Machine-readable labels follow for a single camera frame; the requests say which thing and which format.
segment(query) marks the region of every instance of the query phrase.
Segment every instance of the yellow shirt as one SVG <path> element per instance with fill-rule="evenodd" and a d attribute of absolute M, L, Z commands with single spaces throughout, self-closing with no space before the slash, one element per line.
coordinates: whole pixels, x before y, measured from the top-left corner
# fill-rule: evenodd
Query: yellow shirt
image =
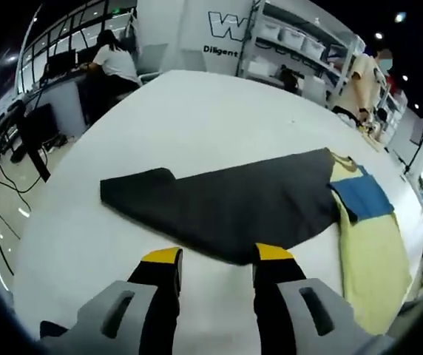
<path fill-rule="evenodd" d="M 356 91 L 354 87 L 354 79 L 346 84 L 343 88 L 342 94 L 335 101 L 335 106 L 342 107 L 347 111 L 353 113 L 355 117 L 359 115 L 360 108 L 371 109 L 376 106 L 376 102 L 379 100 L 379 91 L 381 89 L 381 83 L 384 82 L 384 76 L 377 69 L 378 65 L 376 60 L 367 55 L 359 55 L 351 68 L 350 78 L 353 77 L 354 73 L 359 74 L 361 79 L 360 87 L 362 88 L 362 99 L 364 107 L 358 106 L 358 101 L 356 98 Z"/>

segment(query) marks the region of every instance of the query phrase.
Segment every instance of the white table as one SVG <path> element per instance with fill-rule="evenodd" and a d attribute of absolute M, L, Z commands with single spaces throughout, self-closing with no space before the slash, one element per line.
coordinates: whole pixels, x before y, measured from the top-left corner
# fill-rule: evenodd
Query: white table
<path fill-rule="evenodd" d="M 20 242 L 14 302 L 38 337 L 50 320 L 75 324 L 77 310 L 142 256 L 175 244 L 100 202 L 100 180 L 160 166 L 177 178 L 328 147 L 374 175 L 395 206 L 411 274 L 423 249 L 423 216 L 389 155 L 316 104 L 253 81 L 204 72 L 168 72 L 122 101 L 59 163 Z M 342 293 L 338 227 L 292 248 L 307 277 Z M 190 249 L 175 354 L 259 354 L 251 266 L 233 266 Z"/>

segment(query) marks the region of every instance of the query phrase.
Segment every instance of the computer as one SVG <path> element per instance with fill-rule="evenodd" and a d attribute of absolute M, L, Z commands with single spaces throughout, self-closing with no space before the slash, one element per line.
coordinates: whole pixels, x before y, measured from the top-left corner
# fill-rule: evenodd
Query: computer
<path fill-rule="evenodd" d="M 49 64 L 48 78 L 55 78 L 75 68 L 75 54 L 75 50 L 68 50 L 50 56 L 47 59 L 47 64 Z"/>
<path fill-rule="evenodd" d="M 77 52 L 78 65 L 84 63 L 91 63 L 98 52 L 98 46 L 88 47 Z"/>

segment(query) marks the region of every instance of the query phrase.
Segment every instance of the ceiling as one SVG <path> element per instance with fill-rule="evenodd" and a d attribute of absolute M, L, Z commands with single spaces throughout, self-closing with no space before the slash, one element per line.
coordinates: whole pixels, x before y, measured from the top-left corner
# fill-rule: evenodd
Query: ceiling
<path fill-rule="evenodd" d="M 33 28 L 33 34 L 40 34 L 48 24 L 52 24 L 65 13 L 83 4 L 84 0 L 69 1 L 48 1 L 48 10 L 44 11 L 42 21 L 38 21 Z M 4 51 L 9 56 L 13 43 L 19 42 L 19 33 L 27 29 L 29 20 L 32 18 L 39 0 L 8 1 L 0 9 L 0 23 L 4 28 L 11 31 L 0 31 L 0 50 L 3 50 L 3 43 L 10 41 L 11 45 L 4 46 Z M 367 44 L 374 41 L 374 33 L 384 34 L 384 41 L 393 52 L 394 65 L 391 74 L 396 83 L 401 87 L 409 99 L 409 105 L 419 105 L 414 109 L 423 117 L 423 4 L 418 1 L 402 0 L 373 0 L 370 3 L 352 4 L 348 7 L 346 1 L 314 0 L 314 3 L 327 10 L 337 17 L 341 22 L 358 33 Z M 19 16 L 12 16 L 13 13 L 20 13 Z M 394 21 L 399 11 L 407 13 L 406 19 L 399 24 Z M 402 76 L 406 75 L 408 81 L 403 81 Z"/>

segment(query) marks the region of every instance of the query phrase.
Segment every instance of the person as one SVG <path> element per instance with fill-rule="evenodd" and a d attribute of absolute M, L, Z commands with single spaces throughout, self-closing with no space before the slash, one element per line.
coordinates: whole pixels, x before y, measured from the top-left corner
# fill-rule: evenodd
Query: person
<path fill-rule="evenodd" d="M 81 69 L 89 74 L 86 87 L 91 124 L 108 111 L 111 98 L 133 92 L 141 86 L 131 54 L 111 30 L 100 32 L 97 47 L 93 61 L 81 65 Z"/>
<path fill-rule="evenodd" d="M 381 85 L 392 67 L 392 53 L 383 45 L 376 45 L 376 55 L 366 53 L 356 57 L 350 81 L 336 99 L 333 112 L 347 115 L 361 126 L 369 118 L 379 98 Z"/>

